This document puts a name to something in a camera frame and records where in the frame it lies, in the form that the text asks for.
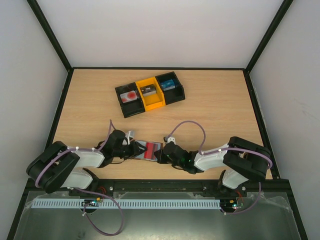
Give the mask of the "brown leather card holder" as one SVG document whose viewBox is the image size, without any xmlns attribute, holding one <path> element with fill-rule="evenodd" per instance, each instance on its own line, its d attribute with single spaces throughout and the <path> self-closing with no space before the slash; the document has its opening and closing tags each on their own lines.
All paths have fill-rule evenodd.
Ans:
<svg viewBox="0 0 320 240">
<path fill-rule="evenodd" d="M 146 151 L 135 156 L 134 159 L 156 162 L 157 158 L 154 152 L 160 150 L 163 144 L 160 142 L 150 142 L 143 140 L 137 140 L 137 142 L 140 143 L 142 146 L 146 147 Z"/>
</svg>

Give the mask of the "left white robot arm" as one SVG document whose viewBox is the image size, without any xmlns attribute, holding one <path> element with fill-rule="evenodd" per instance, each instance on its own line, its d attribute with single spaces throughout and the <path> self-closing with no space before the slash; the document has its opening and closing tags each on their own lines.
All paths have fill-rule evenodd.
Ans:
<svg viewBox="0 0 320 240">
<path fill-rule="evenodd" d="M 93 148 L 69 147 L 56 141 L 29 164 L 26 173 L 47 194 L 60 188 L 87 189 L 95 178 L 87 168 L 103 168 L 114 158 L 133 159 L 146 151 L 145 145 L 128 134 L 113 130 Z"/>
</svg>

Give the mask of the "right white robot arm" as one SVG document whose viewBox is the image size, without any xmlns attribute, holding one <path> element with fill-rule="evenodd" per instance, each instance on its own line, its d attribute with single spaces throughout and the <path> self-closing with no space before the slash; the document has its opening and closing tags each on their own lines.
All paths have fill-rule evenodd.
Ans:
<svg viewBox="0 0 320 240">
<path fill-rule="evenodd" d="M 229 196 L 248 180 L 262 182 L 267 170 L 273 166 L 268 148 L 233 136 L 221 147 L 207 151 L 186 151 L 175 142 L 168 142 L 154 153 L 159 164 L 170 164 L 190 174 L 229 167 L 221 174 L 218 191 Z"/>
</svg>

